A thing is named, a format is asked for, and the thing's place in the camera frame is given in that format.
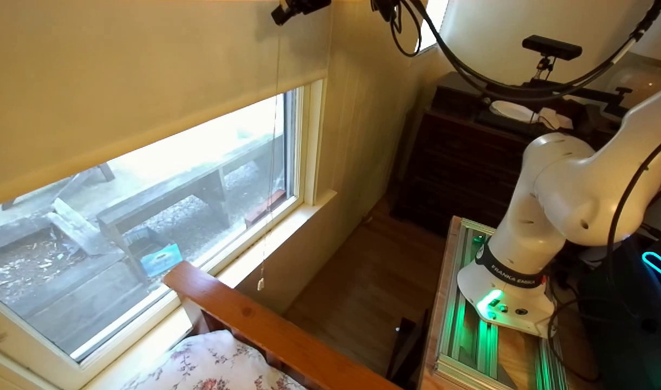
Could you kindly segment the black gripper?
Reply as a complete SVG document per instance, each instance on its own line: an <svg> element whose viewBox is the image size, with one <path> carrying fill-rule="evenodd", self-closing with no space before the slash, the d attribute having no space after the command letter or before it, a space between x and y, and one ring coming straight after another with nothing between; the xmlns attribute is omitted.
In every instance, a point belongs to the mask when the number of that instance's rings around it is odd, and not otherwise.
<svg viewBox="0 0 661 390"><path fill-rule="evenodd" d="M285 24L294 15L310 15L318 9L328 5L331 0L281 0L273 11L270 17L276 25Z"/></svg>

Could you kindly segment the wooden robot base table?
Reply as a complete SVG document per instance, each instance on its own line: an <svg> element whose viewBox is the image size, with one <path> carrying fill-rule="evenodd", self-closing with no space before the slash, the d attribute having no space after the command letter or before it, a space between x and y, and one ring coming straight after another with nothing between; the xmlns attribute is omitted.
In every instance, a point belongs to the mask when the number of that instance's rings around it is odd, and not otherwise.
<svg viewBox="0 0 661 390"><path fill-rule="evenodd" d="M484 323L457 289L457 270L489 234L477 221L450 218L418 390L570 390L544 339Z"/></svg>

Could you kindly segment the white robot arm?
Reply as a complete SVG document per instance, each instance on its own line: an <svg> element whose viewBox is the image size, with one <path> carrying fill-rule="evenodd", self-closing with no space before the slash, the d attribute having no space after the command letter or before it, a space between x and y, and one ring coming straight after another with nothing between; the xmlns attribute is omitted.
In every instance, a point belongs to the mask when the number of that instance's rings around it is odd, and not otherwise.
<svg viewBox="0 0 661 390"><path fill-rule="evenodd" d="M494 325L548 337L557 302L546 265L563 245L609 247L638 230L661 190L661 91L601 144L555 130L532 138L506 210L457 289Z"/></svg>

